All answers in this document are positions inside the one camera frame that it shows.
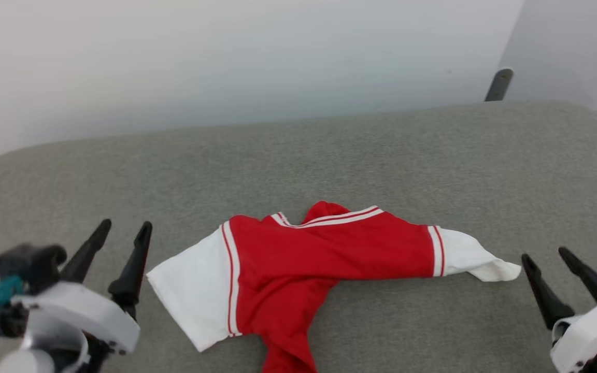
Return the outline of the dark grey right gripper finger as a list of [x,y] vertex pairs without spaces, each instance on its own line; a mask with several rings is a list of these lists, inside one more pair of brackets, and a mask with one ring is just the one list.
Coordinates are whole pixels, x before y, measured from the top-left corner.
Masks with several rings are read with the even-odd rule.
[[521,264],[533,292],[541,317],[548,330],[552,330],[557,321],[574,316],[574,311],[562,302],[542,277],[542,271],[527,253],[521,255]]
[[570,272],[582,281],[588,293],[597,303],[597,272],[566,247],[559,247],[559,256]]

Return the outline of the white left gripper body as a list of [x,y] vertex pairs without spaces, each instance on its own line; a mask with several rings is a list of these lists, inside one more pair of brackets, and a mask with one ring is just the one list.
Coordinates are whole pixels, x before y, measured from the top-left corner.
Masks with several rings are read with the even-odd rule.
[[11,304],[29,312],[23,348],[70,350],[88,356],[88,338],[134,352],[140,326],[116,303],[78,283],[58,282],[39,295],[16,295]]

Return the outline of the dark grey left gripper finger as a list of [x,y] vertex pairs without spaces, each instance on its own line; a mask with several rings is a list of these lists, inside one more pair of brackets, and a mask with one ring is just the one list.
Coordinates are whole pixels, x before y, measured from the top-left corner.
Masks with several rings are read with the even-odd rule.
[[136,319],[140,289],[151,243],[152,223],[144,222],[133,241],[133,252],[118,279],[109,286],[111,300],[130,317]]
[[104,219],[92,232],[91,236],[81,245],[60,272],[60,279],[64,282],[83,283],[89,272],[93,258],[103,247],[112,222]]

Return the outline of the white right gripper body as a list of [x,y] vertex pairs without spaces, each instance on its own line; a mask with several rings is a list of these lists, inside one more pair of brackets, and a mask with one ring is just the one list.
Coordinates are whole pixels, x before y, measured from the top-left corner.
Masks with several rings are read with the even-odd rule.
[[597,356],[597,306],[585,314],[557,321],[550,358],[558,372],[583,372]]

